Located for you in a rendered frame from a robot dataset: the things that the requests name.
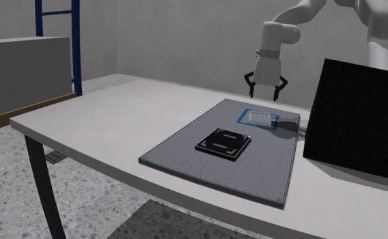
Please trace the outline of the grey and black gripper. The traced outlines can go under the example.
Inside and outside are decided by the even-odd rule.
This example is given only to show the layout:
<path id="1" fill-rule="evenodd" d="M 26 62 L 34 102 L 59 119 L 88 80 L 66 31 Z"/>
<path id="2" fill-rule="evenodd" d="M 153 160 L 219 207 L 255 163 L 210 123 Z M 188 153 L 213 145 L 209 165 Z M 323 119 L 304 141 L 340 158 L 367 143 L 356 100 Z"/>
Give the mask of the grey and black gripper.
<path id="1" fill-rule="evenodd" d="M 253 91 L 255 84 L 261 85 L 270 85 L 275 86 L 275 95 L 273 100 L 276 102 L 278 99 L 278 95 L 280 90 L 282 90 L 287 84 L 287 80 L 285 80 L 281 74 L 281 60 L 279 59 L 271 59 L 266 57 L 257 57 L 255 68 L 253 72 L 245 75 L 245 80 L 247 84 L 250 86 L 249 95 L 253 98 Z M 253 76 L 253 82 L 249 80 L 249 77 Z M 283 84 L 279 85 L 279 81 L 282 80 Z"/>

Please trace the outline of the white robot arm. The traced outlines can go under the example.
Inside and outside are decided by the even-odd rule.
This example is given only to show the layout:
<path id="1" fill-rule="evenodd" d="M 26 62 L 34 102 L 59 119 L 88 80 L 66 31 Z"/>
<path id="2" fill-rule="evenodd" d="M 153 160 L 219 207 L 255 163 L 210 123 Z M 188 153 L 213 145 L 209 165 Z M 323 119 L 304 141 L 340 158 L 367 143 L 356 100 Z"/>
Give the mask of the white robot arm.
<path id="1" fill-rule="evenodd" d="M 256 54 L 259 54 L 257 57 L 279 59 L 281 43 L 294 44 L 300 39 L 301 32 L 294 25 L 311 21 L 326 2 L 327 0 L 302 0 L 271 22 L 265 22 L 262 28 L 261 49 L 256 50 Z M 361 22 L 368 27 L 368 67 L 388 70 L 388 0 L 334 2 L 340 6 L 354 8 Z"/>

